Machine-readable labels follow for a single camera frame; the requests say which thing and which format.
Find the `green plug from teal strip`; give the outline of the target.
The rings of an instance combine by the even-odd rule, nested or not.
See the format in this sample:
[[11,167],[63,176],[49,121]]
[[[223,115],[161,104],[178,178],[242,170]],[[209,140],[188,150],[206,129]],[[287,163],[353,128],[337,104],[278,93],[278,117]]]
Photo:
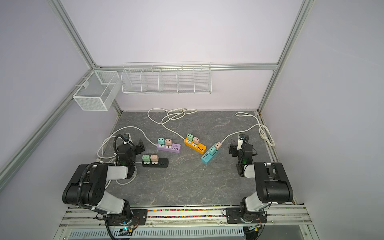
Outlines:
[[210,149],[209,149],[209,153],[210,155],[214,155],[216,153],[217,149],[215,146],[212,146]]

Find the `teal power strip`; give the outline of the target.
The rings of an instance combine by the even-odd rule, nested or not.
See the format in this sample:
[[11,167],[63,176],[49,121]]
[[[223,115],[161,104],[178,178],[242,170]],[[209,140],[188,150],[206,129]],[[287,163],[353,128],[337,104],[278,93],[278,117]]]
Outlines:
[[210,155],[209,150],[208,150],[208,151],[207,151],[205,154],[203,154],[203,156],[201,157],[202,162],[203,162],[204,164],[208,165],[208,164],[211,162],[211,160],[212,160],[217,154],[218,154],[218,151],[216,151],[216,153],[215,153],[214,155]]

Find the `orange power strip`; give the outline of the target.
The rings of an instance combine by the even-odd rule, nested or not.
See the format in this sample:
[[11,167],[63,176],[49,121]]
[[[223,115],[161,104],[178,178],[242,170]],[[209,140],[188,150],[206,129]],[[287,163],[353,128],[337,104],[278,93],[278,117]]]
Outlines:
[[204,154],[207,150],[207,147],[201,143],[199,144],[195,144],[191,141],[189,141],[188,139],[185,139],[184,140],[184,143],[186,146],[190,147],[191,149],[195,150],[196,152],[200,153],[200,154]]

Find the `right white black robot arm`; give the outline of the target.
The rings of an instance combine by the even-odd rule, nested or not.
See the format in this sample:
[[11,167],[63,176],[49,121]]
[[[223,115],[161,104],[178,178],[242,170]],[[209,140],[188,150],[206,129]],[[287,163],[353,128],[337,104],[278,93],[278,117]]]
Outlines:
[[272,204],[292,202],[293,189],[281,163],[254,162],[257,155],[249,143],[248,135],[239,135],[238,145],[230,145],[229,153],[238,159],[238,175],[255,180],[256,191],[244,197],[238,208],[227,208],[229,224],[264,224],[267,222],[266,209]]

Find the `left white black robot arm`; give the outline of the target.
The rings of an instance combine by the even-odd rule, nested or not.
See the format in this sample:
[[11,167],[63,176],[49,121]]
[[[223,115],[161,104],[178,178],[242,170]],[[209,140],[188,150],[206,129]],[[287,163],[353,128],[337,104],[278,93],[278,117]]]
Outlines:
[[113,148],[115,162],[93,162],[77,167],[63,192],[62,201],[66,205],[96,212],[107,223],[115,221],[128,225],[134,218],[129,201],[108,193],[107,184],[134,179],[137,175],[136,156],[145,151],[145,146],[141,140],[134,144],[129,134],[118,134],[114,137]]

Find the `green plug on black strip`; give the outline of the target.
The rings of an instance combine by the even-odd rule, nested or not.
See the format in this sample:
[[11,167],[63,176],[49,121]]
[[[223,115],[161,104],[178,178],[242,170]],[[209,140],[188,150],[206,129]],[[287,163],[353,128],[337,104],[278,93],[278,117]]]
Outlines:
[[150,155],[143,155],[142,156],[142,161],[144,165],[148,165],[151,163],[151,157]]

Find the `pink plug on black strip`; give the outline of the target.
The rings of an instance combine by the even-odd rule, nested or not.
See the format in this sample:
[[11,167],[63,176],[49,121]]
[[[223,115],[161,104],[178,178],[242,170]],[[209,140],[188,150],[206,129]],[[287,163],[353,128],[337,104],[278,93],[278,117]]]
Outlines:
[[159,162],[159,156],[158,155],[150,155],[150,157],[151,157],[152,165],[157,165]]

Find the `green plug on purple strip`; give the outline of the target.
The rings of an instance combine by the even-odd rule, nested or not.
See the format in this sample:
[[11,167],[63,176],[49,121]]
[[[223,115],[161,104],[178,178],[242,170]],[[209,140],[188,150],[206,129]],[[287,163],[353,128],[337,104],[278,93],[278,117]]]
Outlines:
[[165,139],[164,138],[158,138],[158,144],[159,145],[165,145]]

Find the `pink plug on purple strip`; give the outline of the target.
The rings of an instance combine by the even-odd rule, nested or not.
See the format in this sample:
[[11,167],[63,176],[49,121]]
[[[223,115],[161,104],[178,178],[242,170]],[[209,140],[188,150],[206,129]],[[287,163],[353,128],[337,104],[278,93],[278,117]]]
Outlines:
[[171,139],[165,139],[165,145],[166,146],[172,146],[173,141]]

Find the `black power strip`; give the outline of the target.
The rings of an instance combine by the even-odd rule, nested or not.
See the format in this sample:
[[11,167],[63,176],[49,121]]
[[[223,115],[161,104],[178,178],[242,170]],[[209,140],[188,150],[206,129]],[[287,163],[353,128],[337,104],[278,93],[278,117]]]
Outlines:
[[169,159],[168,158],[159,158],[158,161],[149,161],[145,162],[142,161],[141,165],[144,168],[167,168],[169,166]]

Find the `purple power strip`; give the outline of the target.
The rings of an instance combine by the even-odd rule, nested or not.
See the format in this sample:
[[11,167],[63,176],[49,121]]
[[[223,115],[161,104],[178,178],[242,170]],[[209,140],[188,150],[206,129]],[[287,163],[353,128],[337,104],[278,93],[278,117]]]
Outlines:
[[168,146],[168,145],[157,144],[157,149],[159,151],[179,154],[181,151],[181,145],[180,144],[172,144],[171,146]]

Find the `small white mesh basket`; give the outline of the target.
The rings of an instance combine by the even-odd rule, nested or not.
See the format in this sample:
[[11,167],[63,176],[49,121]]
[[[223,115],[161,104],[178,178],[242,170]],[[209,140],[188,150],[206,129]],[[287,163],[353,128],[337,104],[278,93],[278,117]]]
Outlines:
[[73,99],[83,111],[107,112],[121,87],[117,71],[92,71],[74,93]]

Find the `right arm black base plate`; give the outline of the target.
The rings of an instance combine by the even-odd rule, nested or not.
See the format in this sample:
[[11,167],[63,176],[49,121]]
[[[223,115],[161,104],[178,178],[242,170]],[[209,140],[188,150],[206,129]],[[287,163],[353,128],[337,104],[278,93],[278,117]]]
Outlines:
[[223,213],[228,224],[264,224],[267,222],[267,214],[263,212],[248,212],[240,207],[224,209]]

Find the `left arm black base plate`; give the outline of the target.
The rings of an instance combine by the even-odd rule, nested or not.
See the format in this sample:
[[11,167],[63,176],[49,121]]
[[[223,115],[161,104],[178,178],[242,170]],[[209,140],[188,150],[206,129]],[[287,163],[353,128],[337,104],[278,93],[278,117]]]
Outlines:
[[133,209],[131,214],[126,216],[110,215],[106,220],[109,226],[143,226],[148,218],[148,209]]

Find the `aluminium mounting rail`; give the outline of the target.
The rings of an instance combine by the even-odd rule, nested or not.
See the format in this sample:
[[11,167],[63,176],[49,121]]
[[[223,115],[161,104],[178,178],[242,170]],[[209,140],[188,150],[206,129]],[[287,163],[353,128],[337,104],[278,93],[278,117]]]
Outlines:
[[[139,227],[218,227],[228,226],[235,220],[236,226],[251,226],[250,220],[240,218],[235,206],[194,206],[194,207],[138,207],[133,208],[132,225]],[[312,219],[304,205],[272,205],[264,209],[257,223],[266,221],[267,225],[312,225]],[[99,229],[105,226],[101,216],[89,210],[68,208],[59,229]]]

